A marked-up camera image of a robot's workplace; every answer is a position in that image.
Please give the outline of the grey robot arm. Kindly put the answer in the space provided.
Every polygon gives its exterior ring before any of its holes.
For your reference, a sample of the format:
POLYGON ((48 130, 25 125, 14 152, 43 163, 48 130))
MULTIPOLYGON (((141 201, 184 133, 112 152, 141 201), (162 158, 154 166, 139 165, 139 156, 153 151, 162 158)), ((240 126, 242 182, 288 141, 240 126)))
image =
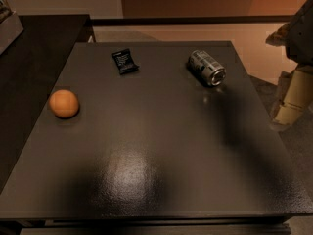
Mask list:
POLYGON ((272 46, 284 46, 288 59, 297 63, 282 72, 276 101, 270 111, 270 127, 284 131, 294 125, 313 102, 313 0, 306 0, 291 20, 266 38, 272 46))

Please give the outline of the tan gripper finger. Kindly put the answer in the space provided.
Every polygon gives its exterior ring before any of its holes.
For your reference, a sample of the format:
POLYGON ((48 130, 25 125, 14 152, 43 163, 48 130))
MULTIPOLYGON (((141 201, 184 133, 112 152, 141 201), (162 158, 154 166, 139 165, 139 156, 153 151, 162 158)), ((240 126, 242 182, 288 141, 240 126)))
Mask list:
POLYGON ((287 36, 290 31, 290 24, 285 23, 279 29, 271 33, 265 40, 266 44, 271 46, 285 46, 287 43, 287 36))
POLYGON ((304 111, 312 109, 313 67, 297 65, 292 72, 281 73, 276 90, 276 100, 270 112, 270 127, 284 131, 293 126, 304 111))

